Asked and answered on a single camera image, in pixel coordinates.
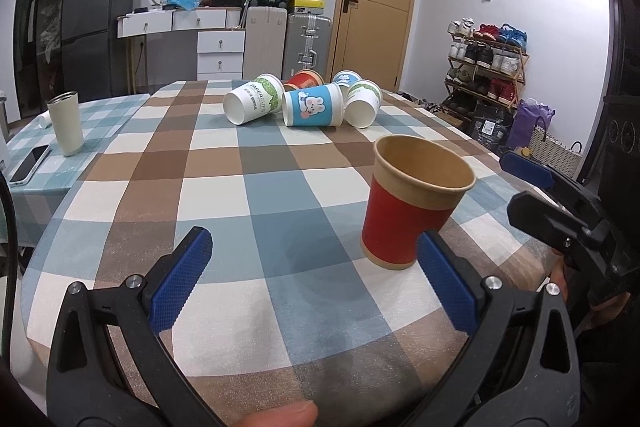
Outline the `person's right hand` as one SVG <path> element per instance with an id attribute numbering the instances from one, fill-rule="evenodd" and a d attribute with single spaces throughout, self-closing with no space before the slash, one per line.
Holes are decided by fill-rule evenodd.
<path id="1" fill-rule="evenodd" d="M 618 294 L 600 305 L 592 305 L 589 300 L 590 286 L 585 277 L 568 265 L 559 251 L 552 249 L 552 254 L 555 255 L 555 262 L 549 279 L 561 289 L 575 336 L 604 325 L 623 312 L 630 299 L 629 293 Z"/>

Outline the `person's left hand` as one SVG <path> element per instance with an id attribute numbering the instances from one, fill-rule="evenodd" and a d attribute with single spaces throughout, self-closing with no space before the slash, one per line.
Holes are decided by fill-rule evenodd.
<path id="1" fill-rule="evenodd" d="M 312 401 L 295 402 L 284 407 L 256 412 L 233 424 L 234 427 L 311 427 L 319 410 Z"/>

